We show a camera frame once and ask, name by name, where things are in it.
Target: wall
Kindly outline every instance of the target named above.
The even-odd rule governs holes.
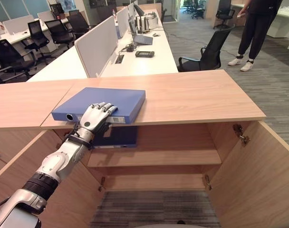
[[[47,0],[0,0],[0,21],[23,17],[49,10]]]

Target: blue binder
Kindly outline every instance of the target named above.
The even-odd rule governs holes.
[[[87,87],[52,111],[52,116],[54,120],[78,122],[90,104],[107,102],[118,107],[108,122],[131,124],[144,101],[145,90]]]

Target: desk divider panel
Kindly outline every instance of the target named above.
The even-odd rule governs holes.
[[[55,19],[51,11],[44,11],[38,13],[38,18],[41,19],[41,21],[49,21]]]
[[[128,26],[129,26],[128,20],[129,20],[128,8],[124,7],[122,10],[120,10],[117,13],[117,21],[118,21],[120,37],[124,36]]]
[[[5,30],[12,35],[13,33],[27,30],[29,28],[28,23],[32,21],[34,21],[34,17],[32,15],[27,15],[24,17],[4,21],[3,25]]]
[[[75,41],[87,77],[97,77],[117,47],[114,17],[111,16]]]

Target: computer monitor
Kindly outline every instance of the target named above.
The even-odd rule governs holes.
[[[135,22],[133,17],[129,18],[129,25],[130,25],[130,29],[131,29],[131,34],[132,36],[136,34],[136,27],[135,27]]]
[[[140,17],[142,17],[145,14],[145,12],[138,5],[134,4],[134,8]]]

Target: chair armrest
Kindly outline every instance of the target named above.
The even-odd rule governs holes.
[[[32,59],[34,60],[34,62],[35,62],[35,64],[36,64],[36,63],[37,63],[37,60],[36,60],[35,55],[34,55],[34,53],[33,53],[32,51],[28,51],[28,52],[26,52],[24,55],[21,55],[21,56],[24,57],[24,56],[26,56],[26,55],[28,55],[28,54],[31,55]]]
[[[204,46],[204,47],[201,48],[201,55],[203,55],[203,53],[204,53],[203,50],[206,49],[206,48],[207,48],[206,46]]]
[[[198,66],[199,66],[199,68],[200,68],[200,70],[201,70],[201,63],[200,63],[201,61],[200,61],[199,59],[194,59],[194,58],[189,58],[189,57],[179,57],[178,62],[179,62],[179,67],[180,67],[181,69],[183,69],[182,59],[185,59],[185,60],[189,60],[189,61],[198,63]]]
[[[8,66],[8,67],[6,67],[6,68],[3,68],[3,69],[0,70],[0,73],[3,72],[3,71],[5,71],[5,70],[9,70],[9,69],[11,69],[11,68],[12,68],[12,66]]]
[[[235,10],[234,9],[231,9],[230,11],[229,11],[229,15],[230,16],[233,16],[235,14]]]

